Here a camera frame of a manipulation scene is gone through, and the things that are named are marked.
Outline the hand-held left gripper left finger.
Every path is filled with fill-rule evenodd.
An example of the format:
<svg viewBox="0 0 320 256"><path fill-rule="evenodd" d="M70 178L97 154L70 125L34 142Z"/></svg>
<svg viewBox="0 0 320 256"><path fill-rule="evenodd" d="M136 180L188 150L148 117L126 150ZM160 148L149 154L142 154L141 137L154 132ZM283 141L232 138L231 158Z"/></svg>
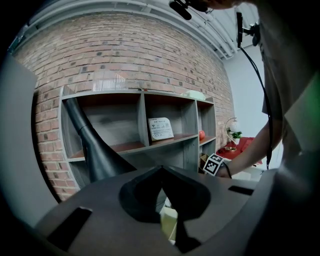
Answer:
<svg viewBox="0 0 320 256"><path fill-rule="evenodd" d="M87 185L52 208L36 225L48 237L76 208L92 213L68 252L74 256L175 256L160 224L136 221L119 202L123 184L147 169L140 169Z"/></svg>

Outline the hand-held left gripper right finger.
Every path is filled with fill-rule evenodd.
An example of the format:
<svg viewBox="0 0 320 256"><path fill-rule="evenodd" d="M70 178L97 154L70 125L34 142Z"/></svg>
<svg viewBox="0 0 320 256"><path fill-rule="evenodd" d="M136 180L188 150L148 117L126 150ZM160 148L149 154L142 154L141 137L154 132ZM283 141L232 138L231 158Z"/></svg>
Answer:
<svg viewBox="0 0 320 256"><path fill-rule="evenodd" d="M177 211L181 253L246 253L255 223L245 217L253 181L201 175L163 166L162 188Z"/></svg>

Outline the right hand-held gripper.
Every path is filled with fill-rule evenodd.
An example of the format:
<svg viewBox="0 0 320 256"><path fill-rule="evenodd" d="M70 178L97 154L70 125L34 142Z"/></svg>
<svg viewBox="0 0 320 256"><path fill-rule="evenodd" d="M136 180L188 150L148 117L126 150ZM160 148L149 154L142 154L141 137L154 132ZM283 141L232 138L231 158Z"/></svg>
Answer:
<svg viewBox="0 0 320 256"><path fill-rule="evenodd" d="M203 171L210 175L216 175L223 162L223 157L213 153L207 158Z"/></svg>

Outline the cream desk organizer box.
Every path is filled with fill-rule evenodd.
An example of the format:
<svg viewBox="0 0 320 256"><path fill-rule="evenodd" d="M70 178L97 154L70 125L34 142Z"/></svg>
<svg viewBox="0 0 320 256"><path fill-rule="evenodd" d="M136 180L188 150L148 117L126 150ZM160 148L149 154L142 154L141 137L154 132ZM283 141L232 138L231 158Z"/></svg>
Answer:
<svg viewBox="0 0 320 256"><path fill-rule="evenodd" d="M170 243L176 242L178 213L175 209L164 206L160 211L161 229Z"/></svg>

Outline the wooden desk organizer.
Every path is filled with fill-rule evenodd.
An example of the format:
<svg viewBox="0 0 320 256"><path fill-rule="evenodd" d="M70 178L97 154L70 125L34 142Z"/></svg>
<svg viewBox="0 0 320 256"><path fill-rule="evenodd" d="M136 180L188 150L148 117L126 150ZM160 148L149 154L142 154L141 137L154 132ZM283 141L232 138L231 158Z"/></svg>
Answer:
<svg viewBox="0 0 320 256"><path fill-rule="evenodd" d="M209 155L205 153L200 153L200 158L199 158L199 164L198 164L198 173L204 174L204 166L207 162L207 159L209 158Z"/></svg>

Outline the green potted plant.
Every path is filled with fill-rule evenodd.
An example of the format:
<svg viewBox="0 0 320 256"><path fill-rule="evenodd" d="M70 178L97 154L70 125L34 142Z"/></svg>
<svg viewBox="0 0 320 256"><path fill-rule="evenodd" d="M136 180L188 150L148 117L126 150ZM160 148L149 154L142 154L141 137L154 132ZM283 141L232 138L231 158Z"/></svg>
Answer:
<svg viewBox="0 0 320 256"><path fill-rule="evenodd" d="M242 132L241 131L232 131L229 127L227 128L227 135L229 138L236 144L238 145L240 142L240 139L242 137Z"/></svg>

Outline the white globe lamp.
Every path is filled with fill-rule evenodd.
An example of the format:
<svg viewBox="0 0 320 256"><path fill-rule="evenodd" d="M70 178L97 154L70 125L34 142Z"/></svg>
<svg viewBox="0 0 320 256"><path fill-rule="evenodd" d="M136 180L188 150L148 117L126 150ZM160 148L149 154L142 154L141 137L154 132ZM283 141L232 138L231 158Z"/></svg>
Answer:
<svg viewBox="0 0 320 256"><path fill-rule="evenodd" d="M225 126L224 126L224 129L225 129L227 138L229 139L229 142L233 142L233 141L230 139L230 137L228 136L228 134L227 134L227 128L230 128L230 129L231 129L232 131L234 131L234 132L241 132L241 130L240 130L240 125L239 125L239 122L237 121L237 118L236 118L236 117L230 118L230 119L226 122L226 124L225 124Z"/></svg>

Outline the white notice card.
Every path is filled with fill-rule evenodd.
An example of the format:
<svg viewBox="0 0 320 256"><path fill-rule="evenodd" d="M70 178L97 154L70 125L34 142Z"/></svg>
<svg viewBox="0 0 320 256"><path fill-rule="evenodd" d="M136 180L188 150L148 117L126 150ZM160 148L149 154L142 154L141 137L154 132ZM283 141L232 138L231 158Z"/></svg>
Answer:
<svg viewBox="0 0 320 256"><path fill-rule="evenodd" d="M149 118L148 125L150 137L153 142L172 139L174 137L170 120L166 117Z"/></svg>

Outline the black desk lamp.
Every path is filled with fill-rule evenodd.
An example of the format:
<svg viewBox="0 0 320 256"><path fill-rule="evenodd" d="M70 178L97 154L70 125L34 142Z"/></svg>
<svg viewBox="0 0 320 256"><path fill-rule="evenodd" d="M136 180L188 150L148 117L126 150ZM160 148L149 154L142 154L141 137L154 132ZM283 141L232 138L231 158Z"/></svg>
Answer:
<svg viewBox="0 0 320 256"><path fill-rule="evenodd" d="M66 100L65 108L80 136L90 182L97 182L137 170L103 141L76 98Z"/></svg>

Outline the green wipes packet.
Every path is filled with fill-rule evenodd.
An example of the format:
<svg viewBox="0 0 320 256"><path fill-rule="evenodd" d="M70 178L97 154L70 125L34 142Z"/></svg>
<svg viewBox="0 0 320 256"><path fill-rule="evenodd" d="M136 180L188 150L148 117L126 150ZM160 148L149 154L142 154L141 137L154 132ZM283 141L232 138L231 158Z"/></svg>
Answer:
<svg viewBox="0 0 320 256"><path fill-rule="evenodd" d="M205 95L202 92L196 90L188 90L180 94L183 97L189 97L196 100L204 101L206 99Z"/></svg>

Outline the grey wooden shelf unit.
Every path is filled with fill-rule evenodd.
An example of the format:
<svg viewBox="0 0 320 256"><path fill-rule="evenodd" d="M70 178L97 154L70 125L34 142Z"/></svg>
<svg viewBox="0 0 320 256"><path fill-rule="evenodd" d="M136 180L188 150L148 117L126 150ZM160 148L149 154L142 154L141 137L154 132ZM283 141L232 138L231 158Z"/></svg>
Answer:
<svg viewBox="0 0 320 256"><path fill-rule="evenodd" d="M211 98L197 100L163 91L107 90L74 92L64 86L59 96L59 131L65 158L80 187L89 172L81 138L65 102L76 98L93 128L115 152L140 168L170 165L197 171L201 153L216 152L216 113ZM152 141L149 118L168 118L173 138ZM205 132L199 140L199 131Z"/></svg>

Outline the person's torso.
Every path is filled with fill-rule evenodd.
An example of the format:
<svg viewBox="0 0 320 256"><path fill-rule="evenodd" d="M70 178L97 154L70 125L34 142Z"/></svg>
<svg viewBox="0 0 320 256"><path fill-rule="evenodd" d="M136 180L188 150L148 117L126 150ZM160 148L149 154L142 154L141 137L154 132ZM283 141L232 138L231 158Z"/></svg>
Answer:
<svg viewBox="0 0 320 256"><path fill-rule="evenodd" d="M265 89L283 155L257 232L284 256L320 256L320 0L257 0Z"/></svg>

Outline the grey refrigerator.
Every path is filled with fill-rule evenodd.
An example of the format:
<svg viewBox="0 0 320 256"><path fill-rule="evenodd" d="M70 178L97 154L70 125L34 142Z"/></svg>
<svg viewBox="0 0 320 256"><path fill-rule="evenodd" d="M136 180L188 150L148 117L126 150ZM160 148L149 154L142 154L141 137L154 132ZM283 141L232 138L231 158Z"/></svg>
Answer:
<svg viewBox="0 0 320 256"><path fill-rule="evenodd" d="M58 202L35 154L32 104L37 77L7 54L0 66L0 191L13 215L35 227Z"/></svg>

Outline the clear acrylic holder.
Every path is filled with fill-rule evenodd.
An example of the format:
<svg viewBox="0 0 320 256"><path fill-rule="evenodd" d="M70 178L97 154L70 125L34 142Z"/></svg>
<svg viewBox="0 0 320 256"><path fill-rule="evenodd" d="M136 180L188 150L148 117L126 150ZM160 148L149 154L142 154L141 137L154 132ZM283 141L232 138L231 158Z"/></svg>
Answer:
<svg viewBox="0 0 320 256"><path fill-rule="evenodd" d="M99 73L93 78L92 91L118 91L127 90L126 79L118 73Z"/></svg>

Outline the black chest device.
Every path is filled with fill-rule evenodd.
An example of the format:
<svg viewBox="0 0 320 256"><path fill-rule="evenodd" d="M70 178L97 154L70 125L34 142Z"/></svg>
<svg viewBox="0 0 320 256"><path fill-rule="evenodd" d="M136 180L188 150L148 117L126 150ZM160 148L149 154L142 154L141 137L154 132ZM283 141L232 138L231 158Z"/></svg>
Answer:
<svg viewBox="0 0 320 256"><path fill-rule="evenodd" d="M243 27L243 15L241 12L236 12L236 26L237 26L237 47L240 49L243 41L243 35L250 35L252 37L252 45L256 47L261 40L260 25L254 23L250 28Z"/></svg>

